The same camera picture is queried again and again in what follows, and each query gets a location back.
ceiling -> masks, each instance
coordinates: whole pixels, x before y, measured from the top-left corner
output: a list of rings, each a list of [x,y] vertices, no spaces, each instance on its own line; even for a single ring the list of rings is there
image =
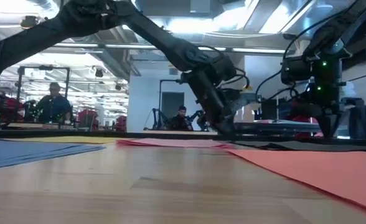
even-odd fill
[[[298,34],[326,16],[343,10],[353,0],[135,0],[133,2],[158,26],[163,26],[174,36],[195,44],[282,50],[289,42],[283,37],[283,33]],[[60,0],[0,0],[0,39],[20,32],[19,23],[24,16],[51,18],[57,14],[59,6]],[[303,38],[308,39],[311,36],[312,31]],[[73,99],[74,105],[103,104],[112,108],[110,111],[123,114],[128,106],[126,84],[129,76],[157,72],[157,66],[153,66],[154,71],[149,71],[148,66],[143,68],[143,61],[166,61],[160,51],[132,49],[131,44],[149,43],[126,26],[101,31],[88,37],[68,39],[65,43],[69,43],[69,46],[48,49],[7,69],[0,77],[0,85],[14,86],[13,81],[18,78],[16,70],[20,65],[70,67],[72,82],[68,98],[72,98],[73,95],[91,96],[81,101],[78,98]],[[114,46],[124,44],[127,47],[88,49],[77,46],[82,43],[106,43]],[[238,62],[243,54],[231,56]],[[93,74],[95,69],[102,70],[104,77],[96,78]],[[51,73],[38,70],[28,72],[28,77],[24,77],[23,81],[24,94],[36,98],[46,94],[49,80],[45,78],[49,77],[65,83],[63,80],[66,74],[58,70]],[[116,84],[120,84],[123,89],[116,90]]]

blue paper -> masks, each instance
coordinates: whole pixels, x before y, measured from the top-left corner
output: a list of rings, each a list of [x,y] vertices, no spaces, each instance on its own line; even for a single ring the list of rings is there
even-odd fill
[[[103,146],[0,141],[0,167],[104,149]]]

man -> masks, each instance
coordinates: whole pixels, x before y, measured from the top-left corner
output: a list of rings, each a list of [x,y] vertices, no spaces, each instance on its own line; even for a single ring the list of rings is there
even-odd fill
[[[39,121],[43,123],[58,123],[65,119],[66,123],[71,119],[70,102],[60,94],[60,85],[56,82],[50,84],[50,95],[44,96],[35,107],[42,110]]]
[[[173,131],[192,131],[193,127],[187,121],[185,114],[185,106],[180,106],[177,115],[171,119],[169,129]]]

red paper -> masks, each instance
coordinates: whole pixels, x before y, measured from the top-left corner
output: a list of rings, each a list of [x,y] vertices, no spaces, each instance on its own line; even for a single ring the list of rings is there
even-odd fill
[[[229,148],[229,144],[223,144],[213,140],[178,140],[178,139],[120,139],[118,144],[126,146],[161,146],[161,147],[194,147],[194,148]]]
[[[366,152],[229,152],[366,208]]]

black mat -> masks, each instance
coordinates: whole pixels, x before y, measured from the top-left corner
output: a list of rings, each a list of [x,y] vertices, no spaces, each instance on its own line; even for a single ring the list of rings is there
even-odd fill
[[[316,144],[299,141],[261,142],[261,141],[235,141],[239,146],[255,147],[258,149],[274,151],[321,151],[321,152],[352,152],[366,151],[366,146],[342,144]]]

